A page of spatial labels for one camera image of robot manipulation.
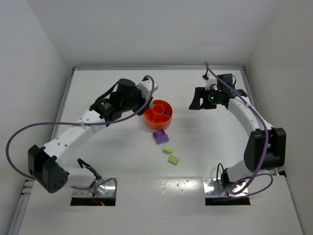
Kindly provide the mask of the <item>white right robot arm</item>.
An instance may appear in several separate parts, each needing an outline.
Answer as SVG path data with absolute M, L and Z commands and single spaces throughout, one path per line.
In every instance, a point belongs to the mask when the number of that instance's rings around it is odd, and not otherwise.
M 229 188 L 235 182 L 254 179 L 258 172 L 282 167 L 285 163 L 287 133 L 267 122 L 250 104 L 247 94 L 236 89 L 236 78 L 227 73 L 210 78 L 203 75 L 205 87 L 196 87 L 190 110 L 216 109 L 223 105 L 233 114 L 248 135 L 244 158 L 223 169 L 220 185 Z

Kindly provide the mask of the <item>yellow-green lego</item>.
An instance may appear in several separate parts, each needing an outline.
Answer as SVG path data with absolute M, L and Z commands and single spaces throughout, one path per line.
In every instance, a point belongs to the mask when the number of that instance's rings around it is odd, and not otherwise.
M 164 146 L 163 152 L 164 152 L 165 154 L 172 154 L 172 153 L 173 153 L 173 149 L 170 148 L 170 147 L 168 147 L 168 146 Z
M 168 162 L 173 165 L 177 165 L 179 163 L 179 158 L 174 155 L 170 155 L 168 158 Z

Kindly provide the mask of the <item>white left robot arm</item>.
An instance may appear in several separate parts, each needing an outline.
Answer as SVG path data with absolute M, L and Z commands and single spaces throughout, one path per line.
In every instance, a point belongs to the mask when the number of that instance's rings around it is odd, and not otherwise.
M 65 132 L 41 147 L 34 145 L 28 150 L 30 175 L 48 193 L 55 193 L 63 187 L 97 188 L 102 176 L 94 167 L 82 159 L 77 160 L 78 168 L 69 167 L 67 162 L 93 135 L 111 124 L 124 121 L 123 113 L 132 111 L 134 115 L 143 115 L 157 89 L 157 83 L 149 75 L 144 76 L 139 84 L 126 78 L 119 79 Z

